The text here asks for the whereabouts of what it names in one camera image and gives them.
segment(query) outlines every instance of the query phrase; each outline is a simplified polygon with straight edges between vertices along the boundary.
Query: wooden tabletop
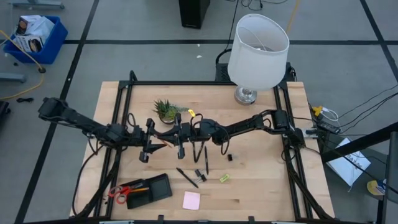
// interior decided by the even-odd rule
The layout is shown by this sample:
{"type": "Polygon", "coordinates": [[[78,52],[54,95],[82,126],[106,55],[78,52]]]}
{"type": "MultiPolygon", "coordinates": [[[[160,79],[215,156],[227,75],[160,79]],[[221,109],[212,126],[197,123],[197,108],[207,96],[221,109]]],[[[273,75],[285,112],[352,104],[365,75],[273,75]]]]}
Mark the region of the wooden tabletop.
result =
{"type": "MultiPolygon", "coordinates": [[[[118,82],[103,82],[94,115],[97,122],[111,122],[117,87],[118,82]]],[[[152,118],[156,130],[163,132],[170,129],[170,126],[160,122],[152,111],[157,99],[168,99],[173,104],[191,108],[196,113],[203,114],[205,118],[213,119],[225,126],[250,118],[261,111],[276,108],[272,90],[260,91],[253,105],[242,106],[235,102],[234,89],[235,86],[133,86],[129,111],[134,114],[137,124],[144,130],[147,118],[152,118]]],[[[303,83],[289,83],[289,94],[294,116],[310,118],[303,83]]],[[[118,122],[121,122],[125,96],[126,91],[122,97],[118,122]]],[[[183,113],[182,121],[188,122],[189,119],[190,115],[183,113]]],[[[298,128],[312,127],[311,121],[302,119],[296,119],[295,124],[298,128]]],[[[153,138],[152,142],[157,143],[158,140],[153,138]]],[[[318,150],[316,140],[306,139],[306,144],[307,147],[318,150]]],[[[194,170],[205,168],[203,153],[198,163],[194,163],[191,144],[184,144],[185,158],[182,160],[177,159],[177,147],[165,147],[150,155],[147,164],[139,161],[140,147],[130,147],[124,151],[118,184],[166,173],[170,179],[173,196],[132,210],[128,210],[126,205],[114,203],[112,219],[156,220],[158,215],[164,215],[165,220],[245,221],[248,220],[248,216],[254,216],[256,221],[294,220],[286,165],[280,158],[281,136],[252,131],[233,137],[228,149],[228,154],[236,157],[232,162],[228,162],[226,156],[221,155],[220,147],[211,141],[208,141],[206,146],[210,174],[207,182],[198,184],[199,189],[194,188],[175,169],[183,169],[194,179],[194,170]],[[225,174],[229,174],[230,179],[221,183],[219,179],[225,174]],[[182,208],[185,191],[201,194],[199,210],[182,208]]],[[[91,153],[87,146],[85,159],[91,153]]],[[[98,188],[104,154],[105,150],[102,150],[93,157],[81,175],[75,201],[78,212],[98,188]]],[[[306,149],[302,149],[301,154],[309,191],[325,211],[334,216],[320,156],[306,149]]],[[[302,194],[298,188],[297,192],[301,214],[305,217],[302,194]]],[[[103,204],[101,208],[101,214],[104,215],[106,205],[103,204]]]]}

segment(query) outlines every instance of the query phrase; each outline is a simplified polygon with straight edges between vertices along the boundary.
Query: white lampshade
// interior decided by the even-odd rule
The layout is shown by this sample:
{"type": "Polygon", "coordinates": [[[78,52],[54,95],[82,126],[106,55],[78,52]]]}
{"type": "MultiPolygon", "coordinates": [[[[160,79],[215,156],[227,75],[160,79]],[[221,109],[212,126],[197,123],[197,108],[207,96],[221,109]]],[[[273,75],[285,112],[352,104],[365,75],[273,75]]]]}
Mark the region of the white lampshade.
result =
{"type": "Polygon", "coordinates": [[[236,26],[229,58],[231,81],[248,90],[268,90],[284,77],[289,38],[273,20],[248,14],[236,26]]]}

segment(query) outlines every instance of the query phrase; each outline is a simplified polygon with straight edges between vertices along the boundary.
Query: blue container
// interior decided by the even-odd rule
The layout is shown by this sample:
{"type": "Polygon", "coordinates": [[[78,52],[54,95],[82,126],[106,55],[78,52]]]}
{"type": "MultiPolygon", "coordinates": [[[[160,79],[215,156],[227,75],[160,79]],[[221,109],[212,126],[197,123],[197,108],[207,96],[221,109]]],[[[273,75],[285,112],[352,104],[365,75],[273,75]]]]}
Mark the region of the blue container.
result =
{"type": "MultiPolygon", "coordinates": [[[[62,25],[61,20],[57,16],[46,16],[47,19],[54,23],[49,37],[45,41],[43,49],[37,53],[29,53],[37,62],[42,64],[52,64],[61,49],[63,41],[67,38],[68,31],[62,25]]],[[[27,55],[21,52],[14,44],[7,41],[3,51],[14,56],[18,61],[22,63],[34,63],[27,55]]]]}

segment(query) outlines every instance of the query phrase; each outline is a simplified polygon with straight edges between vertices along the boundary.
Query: yellow cable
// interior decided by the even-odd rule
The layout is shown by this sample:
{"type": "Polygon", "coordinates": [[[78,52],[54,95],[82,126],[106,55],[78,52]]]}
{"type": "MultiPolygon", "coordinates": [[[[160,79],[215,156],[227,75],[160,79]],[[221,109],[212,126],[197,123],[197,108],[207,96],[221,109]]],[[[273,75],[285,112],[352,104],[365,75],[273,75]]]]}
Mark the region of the yellow cable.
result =
{"type": "MultiPolygon", "coordinates": [[[[7,40],[11,41],[11,43],[13,43],[21,52],[23,52],[23,53],[26,54],[30,59],[32,59],[32,60],[36,63],[36,65],[39,67],[40,70],[43,70],[43,67],[42,67],[32,56],[30,56],[28,53],[26,53],[26,52],[25,52],[20,46],[18,46],[14,41],[12,41],[11,38],[10,38],[6,33],[4,33],[3,30],[0,30],[0,33],[2,33],[2,34],[6,37],[7,40]]],[[[8,100],[8,99],[11,99],[11,98],[20,96],[20,95],[22,95],[22,94],[24,94],[24,93],[27,93],[27,92],[29,92],[29,91],[31,91],[31,90],[34,90],[34,89],[38,88],[39,86],[41,86],[41,85],[43,84],[43,82],[44,82],[44,74],[42,73],[42,76],[41,76],[41,78],[40,78],[40,82],[39,82],[39,84],[37,84],[36,86],[33,86],[33,87],[31,87],[31,88],[29,88],[29,89],[27,89],[27,90],[24,90],[24,91],[19,92],[19,93],[15,94],[15,95],[12,95],[12,96],[2,97],[2,98],[0,98],[0,100],[8,100]]]]}
{"type": "Polygon", "coordinates": [[[289,23],[287,24],[286,33],[290,31],[290,27],[292,26],[294,15],[296,14],[297,8],[299,7],[300,0],[296,0],[296,5],[294,6],[292,15],[290,16],[289,23]]]}

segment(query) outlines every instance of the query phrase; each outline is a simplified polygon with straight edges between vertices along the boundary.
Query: pen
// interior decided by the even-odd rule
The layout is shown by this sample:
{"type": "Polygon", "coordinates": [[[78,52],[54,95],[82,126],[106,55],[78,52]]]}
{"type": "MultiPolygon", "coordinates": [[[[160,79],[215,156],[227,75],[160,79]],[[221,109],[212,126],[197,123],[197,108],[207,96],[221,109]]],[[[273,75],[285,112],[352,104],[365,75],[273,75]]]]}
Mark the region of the pen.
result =
{"type": "Polygon", "coordinates": [[[209,175],[209,163],[207,161],[207,147],[205,146],[205,161],[206,161],[206,173],[209,175]]]}
{"type": "Polygon", "coordinates": [[[195,184],[194,183],[194,181],[192,181],[187,175],[185,175],[184,174],[184,171],[182,171],[180,168],[176,168],[179,172],[180,172],[180,174],[182,174],[189,182],[191,182],[191,184],[193,185],[193,186],[195,186],[196,188],[199,188],[198,187],[198,185],[197,184],[195,184]]]}

